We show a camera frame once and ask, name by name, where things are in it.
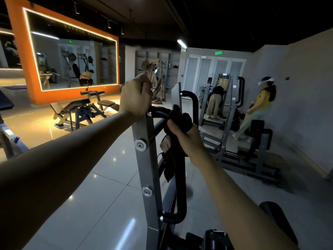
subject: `illuminated mirror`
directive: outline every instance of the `illuminated mirror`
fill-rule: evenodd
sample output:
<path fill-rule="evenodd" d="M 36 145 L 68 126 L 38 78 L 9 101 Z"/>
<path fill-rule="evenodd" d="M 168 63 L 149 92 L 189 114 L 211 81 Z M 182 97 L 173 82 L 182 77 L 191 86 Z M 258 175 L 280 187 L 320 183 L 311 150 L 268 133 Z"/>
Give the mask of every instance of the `illuminated mirror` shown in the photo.
<path fill-rule="evenodd" d="M 26 11 L 42 90 L 117 84 L 117 42 Z"/>
<path fill-rule="evenodd" d="M 0 69 L 22 69 L 14 34 L 0 28 Z"/>

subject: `woman in yellow shirt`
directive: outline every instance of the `woman in yellow shirt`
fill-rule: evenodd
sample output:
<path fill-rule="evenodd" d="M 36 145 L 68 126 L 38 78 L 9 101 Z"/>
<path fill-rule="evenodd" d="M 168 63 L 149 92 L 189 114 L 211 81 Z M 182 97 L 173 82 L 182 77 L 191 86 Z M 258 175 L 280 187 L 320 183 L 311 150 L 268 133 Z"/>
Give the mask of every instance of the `woman in yellow shirt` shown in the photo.
<path fill-rule="evenodd" d="M 260 94 L 257 96 L 257 100 L 253 107 L 246 111 L 243 123 L 240 125 L 239 130 L 232 136 L 236 140 L 240 140 L 240 137 L 251 126 L 252 120 L 261 120 L 265 116 L 266 110 L 275 99 L 276 87 L 274 84 L 274 78 L 266 76 L 261 79 L 259 85 L 263 88 Z"/>

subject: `tiled floor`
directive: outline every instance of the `tiled floor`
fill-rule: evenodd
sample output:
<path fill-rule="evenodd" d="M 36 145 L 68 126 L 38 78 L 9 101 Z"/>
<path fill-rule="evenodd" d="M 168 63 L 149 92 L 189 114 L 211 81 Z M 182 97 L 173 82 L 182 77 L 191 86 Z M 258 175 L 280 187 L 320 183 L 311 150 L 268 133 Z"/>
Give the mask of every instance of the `tiled floor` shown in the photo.
<path fill-rule="evenodd" d="M 31 108 L 29 103 L 22 106 L 23 102 L 27 102 L 24 93 L 11 93 L 11 99 L 15 96 L 14 101 L 19 103 L 13 110 L 2 112 L 2 116 L 8 118 L 31 113 L 5 120 L 29 147 L 69 133 L 66 129 L 54 127 L 53 112 L 49 106 L 38 109 Z M 119 96 L 105 96 L 103 99 L 117 101 Z M 191 101 L 182 101 L 183 111 L 191 114 Z M 163 106 L 170 107 L 170 100 Z M 204 126 L 202 129 L 222 137 L 222 132 L 216 128 Z M 157 144 L 163 136 L 162 132 L 156 137 Z M 249 146 L 246 141 L 240 143 Z M 230 138 L 228 150 L 235 151 L 237 144 L 239 142 Z M 264 185 L 259 180 L 235 172 L 228 173 L 257 204 L 275 201 L 282 207 L 298 237 L 300 249 L 332 249 L 332 183 L 323 180 L 294 151 L 274 136 L 271 151 L 282 155 L 292 168 L 290 172 L 283 173 L 286 189 Z M 223 223 L 218 218 L 205 181 L 189 159 L 186 160 L 186 171 L 188 192 L 192 194 L 188 197 L 187 216 L 176 227 L 177 232 L 184 238 L 187 232 L 202 237 L 208 229 L 223 230 Z M 163 177 L 160 183 L 164 195 L 168 185 Z M 147 223 L 140 189 L 133 135 L 129 128 L 24 249 L 145 249 Z"/>

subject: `yellow shirt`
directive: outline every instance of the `yellow shirt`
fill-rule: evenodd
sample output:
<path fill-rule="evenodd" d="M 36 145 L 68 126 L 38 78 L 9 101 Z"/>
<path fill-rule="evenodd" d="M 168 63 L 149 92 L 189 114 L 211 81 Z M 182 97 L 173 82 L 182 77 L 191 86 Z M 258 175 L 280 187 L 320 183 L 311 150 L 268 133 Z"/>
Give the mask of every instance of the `yellow shirt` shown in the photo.
<path fill-rule="evenodd" d="M 263 90 L 260 92 L 260 94 L 257 96 L 257 100 L 256 102 L 254 103 L 254 105 L 257 105 L 260 101 L 260 98 L 264 96 L 265 97 L 265 100 L 264 100 L 264 103 L 262 105 L 260 105 L 257 109 L 258 110 L 262 110 L 262 109 L 266 109 L 270 104 L 271 102 L 269 101 L 269 96 L 270 96 L 270 93 L 267 91 L 267 90 Z"/>

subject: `baseboard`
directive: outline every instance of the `baseboard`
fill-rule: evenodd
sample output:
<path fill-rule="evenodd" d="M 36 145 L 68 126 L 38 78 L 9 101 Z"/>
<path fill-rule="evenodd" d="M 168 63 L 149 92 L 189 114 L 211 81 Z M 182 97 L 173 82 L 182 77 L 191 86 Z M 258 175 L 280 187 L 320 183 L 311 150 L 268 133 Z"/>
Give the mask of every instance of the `baseboard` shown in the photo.
<path fill-rule="evenodd" d="M 292 150 L 294 150 L 308 165 L 310 165 L 314 170 L 316 170 L 325 180 L 330 181 L 331 177 L 328 173 L 326 173 L 317 163 L 315 163 L 312 159 L 310 159 L 304 152 L 299 150 L 292 142 L 290 142 L 287 138 L 285 138 L 280 132 L 274 129 L 269 123 L 267 126 L 273 130 L 274 134 L 277 135 L 279 139 L 285 142 Z"/>

